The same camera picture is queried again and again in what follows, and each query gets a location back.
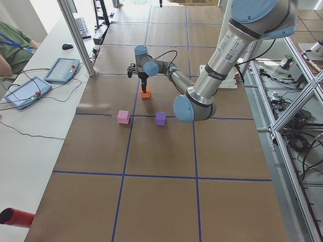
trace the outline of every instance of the blue lanyard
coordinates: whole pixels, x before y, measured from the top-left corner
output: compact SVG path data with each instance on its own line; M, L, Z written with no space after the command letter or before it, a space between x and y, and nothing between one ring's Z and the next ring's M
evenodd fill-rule
M17 48L20 48L20 49L23 49L25 51L27 51L28 53L31 53L31 54L35 54L35 51L33 49L29 49L29 48L25 48L25 47L22 47L20 44L17 44L16 42L14 42L12 39L10 39L9 37L5 36L4 34L0 33L0 35L5 38L6 40L10 41L11 43L8 43L8 42L3 42L3 41L0 41L1 44L5 44L5 45L9 45L9 46L15 46Z

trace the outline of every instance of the green shirt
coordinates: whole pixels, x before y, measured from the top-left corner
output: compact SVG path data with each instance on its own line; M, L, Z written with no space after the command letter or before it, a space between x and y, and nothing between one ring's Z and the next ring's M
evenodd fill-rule
M34 49L34 47L29 44L31 41L31 38L29 36L21 32L19 29L16 29L2 21L0 21L0 33L9 37L17 44L20 44L22 47ZM1 35L0 40L3 42L11 43ZM32 57L32 54L21 48L2 43L0 43L0 55L9 63L13 74L20 73Z

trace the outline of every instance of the white mounting plate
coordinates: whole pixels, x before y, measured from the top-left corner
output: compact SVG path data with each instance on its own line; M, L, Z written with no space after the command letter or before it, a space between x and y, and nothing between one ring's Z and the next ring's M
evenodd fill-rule
M200 65L200 75L202 72L204 72L205 65ZM235 71L232 68L228 74L228 77L222 81L222 83L219 85L219 88L232 88L232 89L237 89L238 85L235 79Z
M312 46L315 45L315 44L304 44L304 43L299 43L298 46L301 48L302 52L305 52L309 49L312 48ZM313 54L312 52L306 52L306 56L307 58L309 58L311 61L322 61L323 60L323 57L319 57L315 54Z

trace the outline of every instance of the keyboard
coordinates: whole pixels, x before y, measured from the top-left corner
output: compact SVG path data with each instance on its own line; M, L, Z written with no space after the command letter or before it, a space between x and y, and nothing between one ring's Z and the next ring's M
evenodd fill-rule
M83 18L76 18L75 23L80 32L80 35L82 36L82 39L91 38L91 35L89 33L89 30L87 29L85 20Z

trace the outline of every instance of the person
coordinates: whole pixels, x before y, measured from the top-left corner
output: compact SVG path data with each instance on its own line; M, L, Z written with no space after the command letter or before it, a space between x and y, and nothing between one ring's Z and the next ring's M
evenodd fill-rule
M19 74L38 47L28 35L0 21L0 76Z

